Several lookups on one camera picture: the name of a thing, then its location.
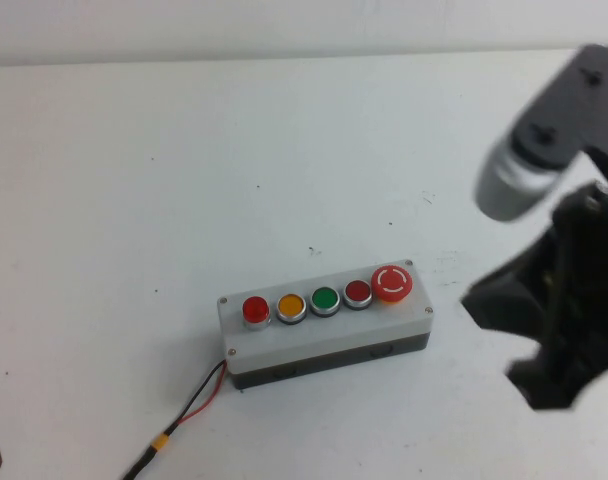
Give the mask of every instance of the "green button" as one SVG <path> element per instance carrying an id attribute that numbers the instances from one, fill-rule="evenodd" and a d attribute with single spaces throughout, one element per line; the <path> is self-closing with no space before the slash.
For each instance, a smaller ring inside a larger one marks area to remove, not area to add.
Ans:
<path id="1" fill-rule="evenodd" d="M 340 296 L 330 287 L 315 290 L 311 297 L 311 310 L 320 317 L 330 317 L 340 308 Z"/>

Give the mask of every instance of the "red wire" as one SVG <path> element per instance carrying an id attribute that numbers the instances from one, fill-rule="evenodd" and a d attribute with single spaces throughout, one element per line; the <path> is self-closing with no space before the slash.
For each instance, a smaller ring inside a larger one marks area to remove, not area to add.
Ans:
<path id="1" fill-rule="evenodd" d="M 201 407 L 199 407 L 198 409 L 196 409 L 196 410 L 192 411 L 191 413 L 182 417 L 182 419 L 178 422 L 178 425 L 183 424 L 189 418 L 194 417 L 195 415 L 200 413 L 202 410 L 204 410 L 206 407 L 208 407 L 211 404 L 211 402 L 217 395 L 217 392 L 220 391 L 220 387 L 222 386 L 222 382 L 224 380 L 225 375 L 226 375 L 226 364 L 224 364 L 222 366 L 222 371 L 220 372 L 220 375 L 217 377 L 217 383 L 215 384 L 215 389 L 213 390 L 213 393 L 211 393 L 211 396 L 206 399 L 206 401 L 202 404 Z"/>

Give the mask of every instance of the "push button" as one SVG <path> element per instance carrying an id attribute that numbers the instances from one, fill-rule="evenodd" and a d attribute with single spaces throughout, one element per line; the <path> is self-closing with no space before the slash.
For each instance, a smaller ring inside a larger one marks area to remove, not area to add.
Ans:
<path id="1" fill-rule="evenodd" d="M 397 303 L 413 289 L 411 274 L 397 265 L 386 265 L 375 270 L 371 286 L 377 298 L 384 302 Z"/>
<path id="2" fill-rule="evenodd" d="M 311 295 L 311 311 L 318 317 L 331 317 L 340 309 L 340 296 L 331 287 L 321 287 Z"/>
<path id="3" fill-rule="evenodd" d="M 287 325 L 300 323 L 306 317 L 306 301 L 299 295 L 289 293 L 277 302 L 277 318 Z"/>
<path id="4" fill-rule="evenodd" d="M 244 324 L 251 330 L 266 328 L 271 321 L 268 302 L 262 297 L 247 298 L 242 305 L 242 315 Z"/>
<path id="5" fill-rule="evenodd" d="M 344 303 L 352 310 L 364 310 L 373 301 L 371 286 L 364 280 L 353 280 L 344 287 Z"/>

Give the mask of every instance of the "white wall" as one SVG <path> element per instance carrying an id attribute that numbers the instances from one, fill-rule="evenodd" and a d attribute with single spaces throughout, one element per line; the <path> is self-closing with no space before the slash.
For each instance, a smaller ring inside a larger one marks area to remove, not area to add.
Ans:
<path id="1" fill-rule="evenodd" d="M 0 0 L 0 64 L 608 43 L 608 0 Z"/>

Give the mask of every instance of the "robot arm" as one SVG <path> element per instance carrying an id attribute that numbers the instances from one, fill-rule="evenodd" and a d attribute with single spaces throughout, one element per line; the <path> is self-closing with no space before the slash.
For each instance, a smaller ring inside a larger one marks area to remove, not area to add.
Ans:
<path id="1" fill-rule="evenodd" d="M 496 145 L 476 199 L 491 218 L 513 220 L 542 199 L 577 154 L 608 181 L 608 48 L 582 49 Z M 534 409 L 568 408 L 608 369 L 608 188 L 567 196 L 528 250 L 462 299 L 482 328 L 533 338 L 534 359 L 509 379 Z"/>

